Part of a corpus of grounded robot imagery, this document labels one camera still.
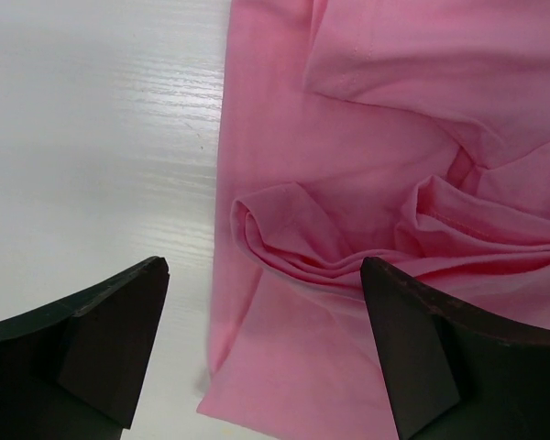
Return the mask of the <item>pink t shirt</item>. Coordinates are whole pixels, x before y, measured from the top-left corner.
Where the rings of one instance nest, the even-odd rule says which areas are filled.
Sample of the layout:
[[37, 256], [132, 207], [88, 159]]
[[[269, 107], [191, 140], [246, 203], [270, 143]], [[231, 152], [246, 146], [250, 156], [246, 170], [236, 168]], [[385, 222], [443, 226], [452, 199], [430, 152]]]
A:
[[198, 412], [397, 435], [359, 268], [550, 329], [550, 1], [235, 1]]

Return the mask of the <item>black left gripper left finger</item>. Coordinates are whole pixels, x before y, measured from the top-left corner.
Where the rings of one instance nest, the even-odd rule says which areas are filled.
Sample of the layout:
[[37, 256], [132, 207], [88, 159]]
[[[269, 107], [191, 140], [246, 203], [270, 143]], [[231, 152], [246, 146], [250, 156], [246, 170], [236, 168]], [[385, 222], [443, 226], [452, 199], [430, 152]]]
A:
[[169, 266], [151, 257], [0, 321], [0, 439], [118, 439], [138, 407]]

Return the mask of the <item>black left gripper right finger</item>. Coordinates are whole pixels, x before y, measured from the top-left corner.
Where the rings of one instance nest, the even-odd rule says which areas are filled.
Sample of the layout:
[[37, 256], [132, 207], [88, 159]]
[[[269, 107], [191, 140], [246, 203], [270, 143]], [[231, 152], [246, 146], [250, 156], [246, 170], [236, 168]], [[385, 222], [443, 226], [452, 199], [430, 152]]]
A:
[[401, 439], [550, 439], [550, 330], [485, 311], [380, 258], [360, 277]]

